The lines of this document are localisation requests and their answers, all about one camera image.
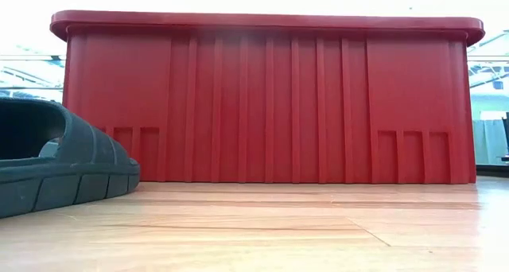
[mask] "rubber slide sandal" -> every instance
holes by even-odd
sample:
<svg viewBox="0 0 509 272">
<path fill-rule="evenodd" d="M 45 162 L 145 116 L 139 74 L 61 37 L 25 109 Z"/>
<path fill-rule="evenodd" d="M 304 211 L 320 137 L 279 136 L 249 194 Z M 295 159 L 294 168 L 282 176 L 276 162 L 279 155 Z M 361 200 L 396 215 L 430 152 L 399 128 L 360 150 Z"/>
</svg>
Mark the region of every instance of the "rubber slide sandal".
<svg viewBox="0 0 509 272">
<path fill-rule="evenodd" d="M 0 98 L 0 218 L 121 196 L 139 179 L 120 144 L 60 104 Z"/>
</svg>

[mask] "vertical rib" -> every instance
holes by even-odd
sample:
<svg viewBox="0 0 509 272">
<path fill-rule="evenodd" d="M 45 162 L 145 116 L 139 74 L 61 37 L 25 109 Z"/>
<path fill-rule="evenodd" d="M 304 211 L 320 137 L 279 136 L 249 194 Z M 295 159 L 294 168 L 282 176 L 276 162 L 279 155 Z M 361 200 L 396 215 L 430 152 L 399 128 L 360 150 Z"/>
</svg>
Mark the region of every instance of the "vertical rib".
<svg viewBox="0 0 509 272">
<path fill-rule="evenodd" d="M 71 49 L 74 49 L 76 58 L 69 60 L 69 82 L 67 84 L 67 92 L 64 91 L 65 101 L 64 105 L 71 111 L 77 114 L 83 114 L 83 85 L 86 79 L 88 68 L 88 46 L 87 46 L 87 35 L 83 37 L 75 37 L 69 39 L 72 42 Z"/>
<path fill-rule="evenodd" d="M 188 90 L 185 107 L 185 151 L 184 151 L 184 179 L 192 181 L 192 157 L 194 149 L 194 108 L 196 97 L 196 37 L 189 40 L 188 56 Z"/>
<path fill-rule="evenodd" d="M 106 126 L 106 134 L 112 138 L 115 138 L 114 136 L 115 128 L 113 126 Z"/>
<path fill-rule="evenodd" d="M 142 152 L 142 129 L 140 127 L 136 126 L 133 128 L 132 144 L 133 145 L 131 147 L 131 156 L 134 160 L 140 161 Z"/>
<path fill-rule="evenodd" d="M 292 38 L 292 182 L 301 182 L 301 112 L 300 112 L 300 72 L 299 41 Z"/>
<path fill-rule="evenodd" d="M 247 181 L 247 39 L 240 41 L 239 182 Z"/>
<path fill-rule="evenodd" d="M 274 39 L 266 40 L 265 182 L 274 182 Z"/>
<path fill-rule="evenodd" d="M 468 86 L 468 62 L 467 62 L 467 52 L 464 50 L 461 50 L 463 53 L 462 56 L 462 70 L 461 73 L 463 74 L 463 78 L 461 83 L 463 84 L 463 96 L 465 100 L 464 108 L 467 108 L 467 110 L 463 111 L 463 114 L 466 114 L 465 120 L 470 120 L 472 117 L 472 104 L 471 100 L 469 98 L 470 96 L 470 87 Z M 469 183 L 476 183 L 476 155 L 474 151 L 474 141 L 473 141 L 473 126 L 466 126 L 467 134 L 468 134 L 468 145 L 467 145 L 467 153 L 468 153 L 468 182 Z"/>
<path fill-rule="evenodd" d="M 160 134 L 159 134 L 159 152 L 157 159 L 157 181 L 165 181 L 168 177 L 166 174 L 168 173 L 168 166 L 166 156 L 168 153 L 168 126 L 169 126 L 169 89 L 170 89 L 170 70 L 171 70 L 171 56 L 172 56 L 172 40 L 168 40 L 168 62 L 166 63 L 166 88 L 164 91 L 164 105 L 163 105 L 163 113 L 161 118 L 160 125 Z"/>
<path fill-rule="evenodd" d="M 318 181 L 327 182 L 327 121 L 325 106 L 324 39 L 317 38 Z"/>
<path fill-rule="evenodd" d="M 424 158 L 424 184 L 429 183 L 429 175 L 431 174 L 431 152 L 429 150 L 429 131 L 422 131 L 422 156 Z"/>
<path fill-rule="evenodd" d="M 398 160 L 398 183 L 405 184 L 405 142 L 403 131 L 396 131 L 396 154 Z"/>
<path fill-rule="evenodd" d="M 380 182 L 380 170 L 379 170 L 379 134 L 376 130 L 374 116 L 372 114 L 373 110 L 371 108 L 373 101 L 373 93 L 371 92 L 370 82 L 369 82 L 369 50 L 367 47 L 367 39 L 365 40 L 364 45 L 364 59 L 366 60 L 366 68 L 364 71 L 366 72 L 366 83 L 367 83 L 367 108 L 369 115 L 369 131 L 371 136 L 371 183 L 378 184 Z"/>
<path fill-rule="evenodd" d="M 221 75 L 223 58 L 223 40 L 216 37 L 214 44 L 214 77 L 212 92 L 212 159 L 211 182 L 220 181 L 221 159 Z"/>
<path fill-rule="evenodd" d="M 348 40 L 341 41 L 341 71 L 343 73 L 343 114 L 344 114 L 344 182 L 354 182 L 353 175 L 353 133 L 352 133 L 352 96 L 350 73 L 350 49 Z"/>
<path fill-rule="evenodd" d="M 444 76 L 448 76 L 449 80 L 449 95 L 451 96 L 452 100 L 452 106 L 449 106 L 449 112 L 450 112 L 450 118 L 449 122 L 452 123 L 453 126 L 456 126 L 460 123 L 460 110 L 458 109 L 459 100 L 458 100 L 458 94 L 460 92 L 460 89 L 457 88 L 455 80 L 457 80 L 457 76 L 454 74 L 453 70 L 453 62 L 454 55 L 451 54 L 451 41 L 447 42 L 444 47 L 445 55 L 448 57 L 445 59 L 445 64 L 443 66 Z M 460 182 L 460 174 L 463 174 L 464 172 L 461 169 L 461 165 L 459 164 L 457 156 L 459 155 L 459 152 L 461 151 L 460 148 L 460 140 L 458 140 L 458 137 L 460 137 L 460 134 L 454 133 L 452 130 L 448 132 L 449 136 L 449 154 L 447 157 L 449 158 L 449 169 L 450 169 L 450 184 L 457 184 Z"/>
<path fill-rule="evenodd" d="M 71 71 L 71 58 L 72 58 L 72 47 L 71 47 L 72 39 L 68 39 L 67 42 L 67 51 L 66 51 L 66 58 L 65 58 L 65 67 L 64 67 L 64 92 L 62 94 L 62 104 L 66 107 L 69 106 L 68 104 L 68 93 L 69 93 L 69 80 L 70 77 L 70 71 Z"/>
</svg>

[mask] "floor plank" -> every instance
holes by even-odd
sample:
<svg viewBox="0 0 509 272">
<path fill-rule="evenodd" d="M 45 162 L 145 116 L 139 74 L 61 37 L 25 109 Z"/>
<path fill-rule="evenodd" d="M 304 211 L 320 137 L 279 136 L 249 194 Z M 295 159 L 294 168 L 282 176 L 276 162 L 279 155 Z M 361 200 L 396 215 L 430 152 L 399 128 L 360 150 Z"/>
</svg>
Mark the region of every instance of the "floor plank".
<svg viewBox="0 0 509 272">
<path fill-rule="evenodd" d="M 509 179 L 142 183 L 0 220 L 0 271 L 506 271 Z"/>
</svg>

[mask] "red plastic lid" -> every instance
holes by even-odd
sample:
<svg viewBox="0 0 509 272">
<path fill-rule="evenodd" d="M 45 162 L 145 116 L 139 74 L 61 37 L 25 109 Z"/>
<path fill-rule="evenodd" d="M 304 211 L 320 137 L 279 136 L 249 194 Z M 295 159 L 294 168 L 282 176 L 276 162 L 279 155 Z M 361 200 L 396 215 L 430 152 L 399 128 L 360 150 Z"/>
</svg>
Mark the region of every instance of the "red plastic lid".
<svg viewBox="0 0 509 272">
<path fill-rule="evenodd" d="M 462 31 L 467 45 L 484 37 L 483 22 L 473 17 L 338 17 L 278 14 L 175 14 L 64 10 L 52 16 L 50 29 L 67 40 L 70 25 L 256 26 L 344 30 Z"/>
</svg>

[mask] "red storage box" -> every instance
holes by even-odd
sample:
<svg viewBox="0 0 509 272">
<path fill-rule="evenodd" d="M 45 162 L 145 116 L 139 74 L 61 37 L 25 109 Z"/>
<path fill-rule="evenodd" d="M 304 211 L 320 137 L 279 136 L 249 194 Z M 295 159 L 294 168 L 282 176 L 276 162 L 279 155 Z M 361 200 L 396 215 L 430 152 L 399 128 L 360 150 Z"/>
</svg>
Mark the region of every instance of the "red storage box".
<svg viewBox="0 0 509 272">
<path fill-rule="evenodd" d="M 468 17 L 63 11 L 64 105 L 143 181 L 476 180 Z"/>
</svg>

